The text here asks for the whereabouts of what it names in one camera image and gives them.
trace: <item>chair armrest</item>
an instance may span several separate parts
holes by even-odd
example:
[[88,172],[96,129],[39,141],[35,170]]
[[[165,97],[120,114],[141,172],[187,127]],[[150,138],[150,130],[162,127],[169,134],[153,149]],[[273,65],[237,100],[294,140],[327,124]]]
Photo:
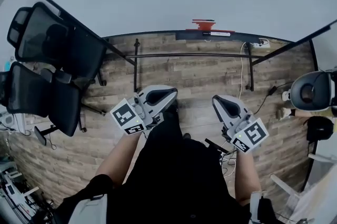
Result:
[[53,72],[48,69],[42,69],[40,72],[42,78],[44,78],[48,83],[51,83],[53,80]]
[[61,83],[70,83],[72,80],[72,76],[70,74],[65,73],[61,70],[56,70],[54,75],[55,78]]

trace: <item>wall outlet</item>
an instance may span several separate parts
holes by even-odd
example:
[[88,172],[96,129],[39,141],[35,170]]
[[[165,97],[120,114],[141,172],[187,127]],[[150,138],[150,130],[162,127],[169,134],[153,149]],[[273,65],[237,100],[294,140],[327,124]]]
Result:
[[270,48],[269,41],[260,40],[260,43],[252,43],[254,48]]

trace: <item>black bag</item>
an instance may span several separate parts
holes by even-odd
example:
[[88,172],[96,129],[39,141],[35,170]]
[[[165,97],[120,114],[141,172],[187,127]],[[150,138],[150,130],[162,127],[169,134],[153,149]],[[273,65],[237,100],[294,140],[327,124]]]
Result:
[[323,116],[313,116],[307,121],[308,132],[306,133],[306,139],[309,143],[327,140],[333,133],[333,123],[330,119]]

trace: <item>black shirt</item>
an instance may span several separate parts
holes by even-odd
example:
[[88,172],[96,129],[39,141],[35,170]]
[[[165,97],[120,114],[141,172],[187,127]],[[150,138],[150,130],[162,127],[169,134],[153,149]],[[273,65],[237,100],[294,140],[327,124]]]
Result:
[[[79,201],[105,193],[107,223],[249,223],[249,204],[242,207],[230,196],[219,153],[200,142],[182,139],[178,127],[169,120],[157,126],[125,184],[114,188],[108,176],[96,176],[85,189],[64,199],[55,223],[68,223]],[[270,200],[261,199],[259,219],[279,223]]]

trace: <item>person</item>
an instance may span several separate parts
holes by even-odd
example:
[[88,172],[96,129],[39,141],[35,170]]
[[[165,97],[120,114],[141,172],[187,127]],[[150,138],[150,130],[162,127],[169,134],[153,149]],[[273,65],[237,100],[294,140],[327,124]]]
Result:
[[328,107],[326,110],[323,111],[303,111],[299,109],[290,109],[286,107],[282,107],[277,111],[277,118],[279,120],[283,120],[290,116],[297,116],[297,117],[313,117],[313,116],[324,116],[324,117],[337,117],[337,110],[333,107]]
[[[64,199],[54,223],[249,223],[251,194],[262,191],[252,154],[237,152],[233,198],[223,177],[220,153],[182,135],[176,105],[163,116],[164,122],[148,135],[125,183],[139,133],[122,136],[88,186]],[[103,222],[97,213],[75,221],[75,215],[81,216],[80,203],[96,206],[102,197],[107,198],[101,208]],[[265,198],[260,199],[257,217],[260,223],[282,223]]]

